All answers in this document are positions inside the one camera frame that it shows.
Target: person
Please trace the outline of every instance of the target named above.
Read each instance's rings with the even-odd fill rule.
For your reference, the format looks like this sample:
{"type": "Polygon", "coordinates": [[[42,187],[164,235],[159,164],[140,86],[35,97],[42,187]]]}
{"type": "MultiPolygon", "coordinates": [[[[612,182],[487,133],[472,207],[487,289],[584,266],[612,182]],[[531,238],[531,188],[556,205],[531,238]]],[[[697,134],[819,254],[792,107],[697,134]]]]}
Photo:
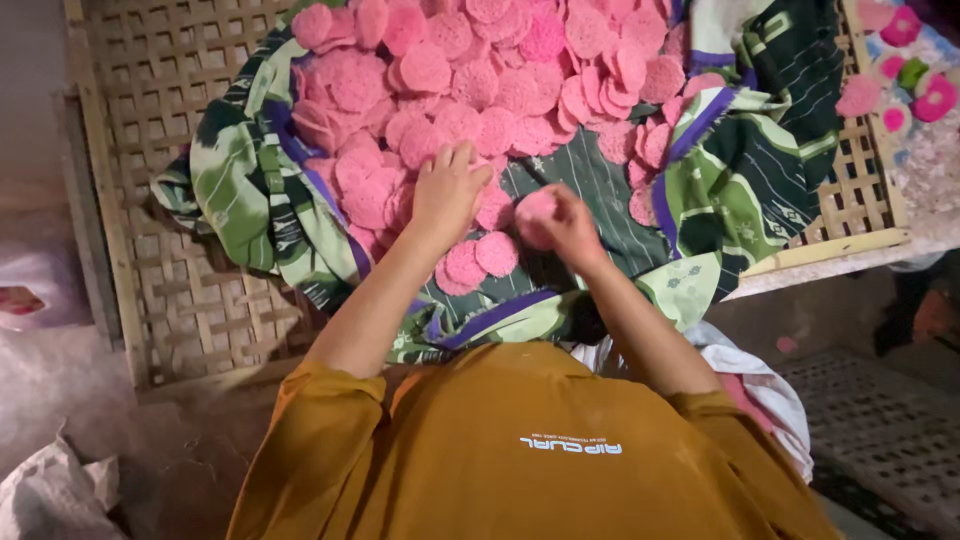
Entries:
{"type": "Polygon", "coordinates": [[[644,383],[551,343],[485,344],[407,373],[386,405],[401,319],[491,179],[473,152],[445,146],[422,168],[409,226],[281,385],[228,538],[836,538],[563,184],[537,225],[644,383]]]}

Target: concrete floor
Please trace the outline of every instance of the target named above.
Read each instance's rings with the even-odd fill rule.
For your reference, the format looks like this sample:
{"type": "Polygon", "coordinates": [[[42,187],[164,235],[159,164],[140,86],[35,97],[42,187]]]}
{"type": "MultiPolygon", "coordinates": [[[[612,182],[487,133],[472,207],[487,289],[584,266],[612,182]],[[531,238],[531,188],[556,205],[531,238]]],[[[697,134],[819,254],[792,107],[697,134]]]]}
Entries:
{"type": "MultiPolygon", "coordinates": [[[[836,346],[868,353],[892,298],[874,270],[712,307],[707,319],[771,364],[836,346]],[[799,349],[777,350],[780,336],[799,349]]],[[[137,406],[122,354],[92,327],[0,333],[0,478],[59,429],[83,457],[121,456],[122,506],[135,538],[222,537],[269,422],[276,388],[191,406],[137,406]]]]}

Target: green patterned fabric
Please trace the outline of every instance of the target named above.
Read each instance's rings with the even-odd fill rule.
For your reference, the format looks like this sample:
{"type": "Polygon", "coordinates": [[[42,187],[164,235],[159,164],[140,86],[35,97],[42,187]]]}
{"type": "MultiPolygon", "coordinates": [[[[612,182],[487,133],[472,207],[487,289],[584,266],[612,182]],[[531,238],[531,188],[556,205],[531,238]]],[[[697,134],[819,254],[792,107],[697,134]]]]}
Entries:
{"type": "MultiPolygon", "coordinates": [[[[153,190],[184,227],[216,233],[231,260],[279,276],[332,312],[369,262],[324,182],[301,168],[317,149],[290,131],[290,67],[307,55],[289,29],[296,9],[264,38],[225,97],[210,103],[189,153],[154,179],[153,190]]],[[[743,18],[743,40],[732,44],[740,65],[717,69],[767,91],[712,89],[693,100],[654,187],[662,231],[630,218],[626,168],[606,161],[596,134],[583,128],[549,157],[512,160],[499,179],[515,199],[549,183],[568,184],[592,210],[611,260],[680,330],[733,290],[740,271],[775,253],[816,215],[811,193],[836,146],[829,139],[839,124],[830,95],[839,72],[835,83],[818,83],[832,73],[823,61],[832,41],[797,24],[768,24],[811,18],[835,25],[832,7],[776,0],[743,18]],[[809,111],[796,110],[798,104],[809,111]]],[[[654,110],[637,106],[632,120],[654,110]]],[[[429,282],[404,319],[393,360],[439,361],[485,341],[592,342],[605,334],[579,277],[554,255],[524,249],[511,275],[488,277],[467,296],[449,297],[429,282]]]]}

